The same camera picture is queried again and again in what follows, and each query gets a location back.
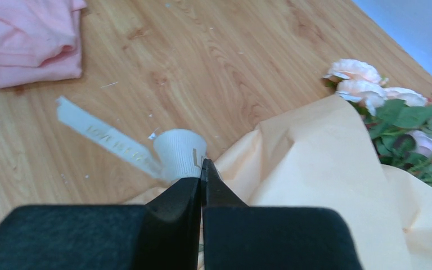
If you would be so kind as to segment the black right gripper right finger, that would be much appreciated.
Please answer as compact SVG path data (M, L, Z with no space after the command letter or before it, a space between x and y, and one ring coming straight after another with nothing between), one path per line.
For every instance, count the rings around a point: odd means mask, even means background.
M206 269L361 269L336 211L248 206L206 159L201 171Z

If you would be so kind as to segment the green and tan wrapping paper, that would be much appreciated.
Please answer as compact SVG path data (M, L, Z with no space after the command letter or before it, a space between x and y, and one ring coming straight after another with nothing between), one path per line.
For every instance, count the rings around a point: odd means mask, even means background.
M376 156L356 111L329 97L261 122L216 162L257 206L321 206L347 223L363 269L432 269L432 154Z

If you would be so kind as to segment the beige ribbon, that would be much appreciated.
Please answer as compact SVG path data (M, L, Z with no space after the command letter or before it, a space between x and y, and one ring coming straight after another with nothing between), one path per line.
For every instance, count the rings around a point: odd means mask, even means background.
M57 103L57 118L61 123L150 177L168 184L181 178L200 177L207 144L199 134L186 129L163 132L153 140L154 156L145 145L84 111L67 98L61 96Z

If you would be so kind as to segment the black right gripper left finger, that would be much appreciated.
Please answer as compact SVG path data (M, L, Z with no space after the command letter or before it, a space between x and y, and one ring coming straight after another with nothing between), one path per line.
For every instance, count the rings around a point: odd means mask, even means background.
M25 205L0 224L0 269L195 269L201 181L145 205Z

